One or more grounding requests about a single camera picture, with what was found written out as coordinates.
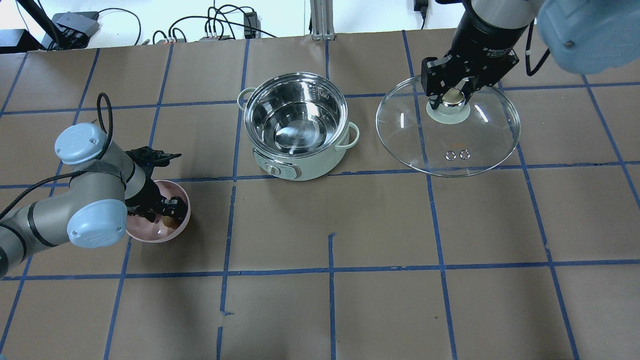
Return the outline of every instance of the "pot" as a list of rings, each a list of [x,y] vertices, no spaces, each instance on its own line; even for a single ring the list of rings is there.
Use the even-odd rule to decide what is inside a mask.
[[[243,106],[244,95],[252,93]],[[343,94],[329,80],[293,72],[246,88],[237,97],[253,157],[269,175],[304,181],[325,175],[360,138]],[[355,137],[349,142],[349,131]]]

